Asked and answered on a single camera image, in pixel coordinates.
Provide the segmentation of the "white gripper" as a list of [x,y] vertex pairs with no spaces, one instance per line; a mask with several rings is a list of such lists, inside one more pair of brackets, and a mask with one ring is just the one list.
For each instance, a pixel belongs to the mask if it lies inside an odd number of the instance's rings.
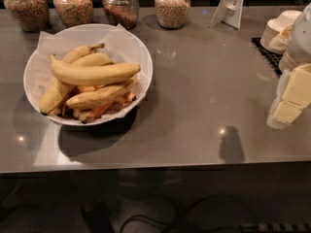
[[[311,62],[311,3],[294,22],[288,50],[297,62]],[[285,70],[279,78],[266,124],[274,129],[285,129],[310,104],[311,64],[300,65],[292,72]]]

